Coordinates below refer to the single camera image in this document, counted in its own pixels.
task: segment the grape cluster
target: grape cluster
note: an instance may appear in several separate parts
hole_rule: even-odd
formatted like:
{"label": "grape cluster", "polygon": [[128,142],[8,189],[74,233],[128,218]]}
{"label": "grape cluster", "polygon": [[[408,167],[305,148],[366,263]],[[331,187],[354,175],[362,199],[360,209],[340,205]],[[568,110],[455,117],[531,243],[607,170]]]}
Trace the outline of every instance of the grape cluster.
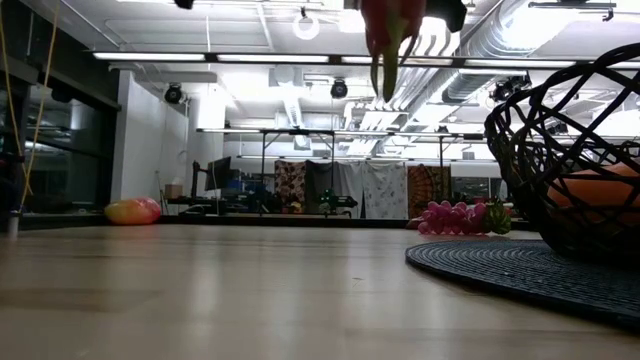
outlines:
{"label": "grape cluster", "polygon": [[438,204],[432,201],[428,210],[422,213],[422,222],[418,225],[420,234],[486,234],[484,216],[487,212],[485,204],[477,204],[473,209],[465,203],[451,206],[448,201]]}

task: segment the box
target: box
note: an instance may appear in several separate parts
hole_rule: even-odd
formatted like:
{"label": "box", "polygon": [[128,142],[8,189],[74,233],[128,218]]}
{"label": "box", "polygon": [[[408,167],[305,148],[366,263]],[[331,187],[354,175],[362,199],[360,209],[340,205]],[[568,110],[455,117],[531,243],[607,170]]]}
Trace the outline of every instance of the box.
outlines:
{"label": "box", "polygon": [[182,185],[165,185],[164,197],[167,199],[177,199],[182,196]]}

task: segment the black woven placemat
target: black woven placemat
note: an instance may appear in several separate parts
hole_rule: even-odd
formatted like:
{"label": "black woven placemat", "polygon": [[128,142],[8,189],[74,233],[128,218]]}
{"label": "black woven placemat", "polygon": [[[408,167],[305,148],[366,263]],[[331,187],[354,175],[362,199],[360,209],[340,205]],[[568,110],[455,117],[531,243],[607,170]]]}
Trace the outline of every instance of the black woven placemat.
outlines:
{"label": "black woven placemat", "polygon": [[486,290],[640,331],[640,270],[567,259],[542,241],[430,243],[407,249],[406,259]]}

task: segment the curtain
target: curtain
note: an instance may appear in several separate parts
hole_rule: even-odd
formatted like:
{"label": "curtain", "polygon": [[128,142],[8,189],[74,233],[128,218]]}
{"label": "curtain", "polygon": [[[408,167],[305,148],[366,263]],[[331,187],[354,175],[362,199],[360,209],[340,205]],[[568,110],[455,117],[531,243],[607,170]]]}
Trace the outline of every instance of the curtain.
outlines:
{"label": "curtain", "polygon": [[321,164],[313,161],[306,162],[307,172],[305,176],[306,212],[308,214],[320,213],[320,196],[325,190],[331,189],[331,163]]}
{"label": "curtain", "polygon": [[450,167],[410,166],[407,173],[410,219],[420,216],[427,209],[429,201],[439,202],[451,197]]}
{"label": "curtain", "polygon": [[297,200],[304,207],[305,205],[305,174],[307,166],[305,163],[294,163],[286,161],[276,161],[275,163],[275,189],[283,202],[292,199]]}
{"label": "curtain", "polygon": [[335,166],[335,194],[338,196],[351,196],[358,202],[358,206],[354,208],[338,208],[338,213],[349,211],[352,219],[360,219],[363,205],[362,194],[364,193],[362,163],[336,163]]}
{"label": "curtain", "polygon": [[367,219],[407,220],[407,170],[404,164],[364,164]]}

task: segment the black wicker basket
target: black wicker basket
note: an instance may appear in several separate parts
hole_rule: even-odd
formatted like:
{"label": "black wicker basket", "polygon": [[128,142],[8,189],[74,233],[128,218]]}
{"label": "black wicker basket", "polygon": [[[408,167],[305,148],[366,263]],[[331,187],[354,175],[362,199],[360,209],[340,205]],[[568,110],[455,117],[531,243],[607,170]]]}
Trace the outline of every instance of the black wicker basket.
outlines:
{"label": "black wicker basket", "polygon": [[[593,63],[558,71],[544,84],[511,96],[493,110],[485,123],[489,148],[500,164],[516,206],[537,226],[545,242],[563,255],[640,264],[640,207],[637,206],[640,175],[633,176],[634,171],[640,174],[637,162],[640,145],[634,141],[609,142],[594,132],[630,95],[640,95],[640,72],[634,72],[630,78],[611,68],[637,57],[640,57],[640,43],[610,51]],[[563,109],[594,76],[606,77],[621,85],[622,90],[585,126],[567,116]],[[550,89],[561,84],[569,85],[562,100],[546,105]],[[512,117],[524,123],[516,132],[510,129]],[[578,130],[580,135],[561,143],[545,130],[549,121],[563,123]],[[628,166],[630,173],[620,175],[603,167],[619,163]],[[575,174],[580,170],[594,173]],[[568,179],[590,180],[590,186],[605,185],[597,181],[612,181],[615,183],[606,185],[628,189],[629,194],[620,193],[626,199],[623,204],[589,204],[571,194],[566,184]],[[560,206],[549,196],[550,187],[570,204]]]}

